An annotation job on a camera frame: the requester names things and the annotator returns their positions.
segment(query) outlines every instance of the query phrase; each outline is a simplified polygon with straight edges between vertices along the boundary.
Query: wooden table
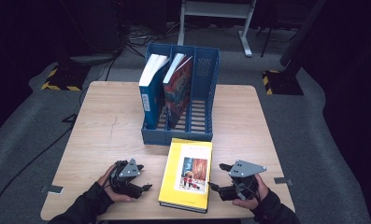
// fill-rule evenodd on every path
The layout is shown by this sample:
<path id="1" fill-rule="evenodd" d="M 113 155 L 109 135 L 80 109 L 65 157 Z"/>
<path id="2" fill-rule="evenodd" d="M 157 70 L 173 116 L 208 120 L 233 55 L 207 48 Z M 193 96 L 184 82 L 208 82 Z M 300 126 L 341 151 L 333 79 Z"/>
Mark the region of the wooden table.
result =
<path id="1" fill-rule="evenodd" d="M 169 147 L 144 145 L 141 134 L 143 108 L 138 84 L 134 82 L 93 82 L 78 114 L 52 185 L 64 187 L 62 194 L 49 194 L 41 211 L 43 219 L 64 212 L 115 161 L 136 159 L 145 167 L 132 181 L 152 188 L 132 203 L 115 203 L 99 219 L 189 219 L 247 218 L 253 214 L 223 202 L 211 191 L 208 212 L 199 214 L 160 206 L 162 184 Z M 211 182 L 231 184 L 220 163 L 241 159 L 267 167 L 264 182 L 294 210 L 287 185 L 275 184 L 283 177 L 278 155 L 263 110 L 252 86 L 218 85 L 213 107 L 213 157 Z"/>

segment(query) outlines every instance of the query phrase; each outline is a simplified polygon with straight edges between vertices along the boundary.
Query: blue file organizer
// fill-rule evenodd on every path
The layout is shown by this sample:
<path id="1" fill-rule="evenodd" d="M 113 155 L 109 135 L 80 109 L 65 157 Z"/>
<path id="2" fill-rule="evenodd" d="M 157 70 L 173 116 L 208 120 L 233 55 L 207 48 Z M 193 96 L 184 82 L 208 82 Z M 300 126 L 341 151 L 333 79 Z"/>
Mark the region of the blue file organizer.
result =
<path id="1" fill-rule="evenodd" d="M 152 53 L 168 56 L 172 61 L 176 53 L 193 56 L 193 75 L 191 85 L 191 101 L 180 118 L 175 129 L 166 125 L 166 113 L 159 120 L 155 130 L 141 128 L 144 144 L 169 146 L 171 139 L 182 138 L 196 141 L 211 141 L 212 106 L 215 88 L 220 69 L 220 51 L 218 49 L 149 44 L 146 62 Z"/>

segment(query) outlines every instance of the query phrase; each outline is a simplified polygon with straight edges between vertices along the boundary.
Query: person's hand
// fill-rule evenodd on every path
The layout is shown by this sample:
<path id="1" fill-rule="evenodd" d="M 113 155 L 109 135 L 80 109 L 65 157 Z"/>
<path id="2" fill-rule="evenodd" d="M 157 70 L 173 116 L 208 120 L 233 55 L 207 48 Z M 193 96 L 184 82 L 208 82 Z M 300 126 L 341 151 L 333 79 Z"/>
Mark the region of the person's hand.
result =
<path id="1" fill-rule="evenodd" d="M 263 180 L 258 174 L 255 175 L 255 178 L 257 179 L 258 185 L 259 185 L 258 192 L 256 193 L 259 194 L 261 201 L 262 201 L 266 197 L 267 193 L 269 192 L 269 188 L 263 182 Z M 232 205 L 254 210 L 258 206 L 258 201 L 255 199 L 255 197 L 252 198 L 251 200 L 244 200 L 244 201 L 241 199 L 234 199 L 232 201 Z"/>
<path id="2" fill-rule="evenodd" d="M 108 178 L 108 175 L 110 174 L 110 172 L 113 170 L 113 168 L 115 168 L 115 164 L 111 165 L 106 173 L 104 175 L 102 175 L 98 180 L 97 180 L 97 183 L 100 185 L 100 186 L 103 186 L 104 184 L 104 181 L 106 181 L 106 179 Z M 115 193 L 112 188 L 110 187 L 109 185 L 109 181 L 106 182 L 106 185 L 104 186 L 104 190 L 106 191 L 107 195 L 109 196 L 109 198 L 115 202 L 115 203 L 129 203 L 133 200 L 133 198 L 127 196 L 127 195 L 124 195 L 124 194 L 117 194 Z"/>

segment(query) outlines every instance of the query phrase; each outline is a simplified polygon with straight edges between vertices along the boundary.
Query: book spine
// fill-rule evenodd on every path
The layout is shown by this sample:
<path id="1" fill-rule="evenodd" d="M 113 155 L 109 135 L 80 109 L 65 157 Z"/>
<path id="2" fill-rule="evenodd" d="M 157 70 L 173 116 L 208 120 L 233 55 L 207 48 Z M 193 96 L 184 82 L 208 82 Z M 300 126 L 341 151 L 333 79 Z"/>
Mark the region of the book spine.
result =
<path id="1" fill-rule="evenodd" d="M 144 107 L 145 125 L 147 129 L 156 129 L 157 126 L 157 105 L 154 101 L 154 92 L 149 87 L 139 87 L 141 93 L 141 101 Z"/>

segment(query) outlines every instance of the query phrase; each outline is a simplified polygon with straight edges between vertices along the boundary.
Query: red book cover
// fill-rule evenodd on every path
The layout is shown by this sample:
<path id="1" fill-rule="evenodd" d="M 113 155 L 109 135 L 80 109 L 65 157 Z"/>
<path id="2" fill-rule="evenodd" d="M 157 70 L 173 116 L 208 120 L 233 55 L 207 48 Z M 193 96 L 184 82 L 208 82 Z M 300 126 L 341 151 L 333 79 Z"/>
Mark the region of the red book cover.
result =
<path id="1" fill-rule="evenodd" d="M 170 80 L 164 83 L 168 125 L 175 128 L 190 102 L 193 57 L 184 57 Z"/>

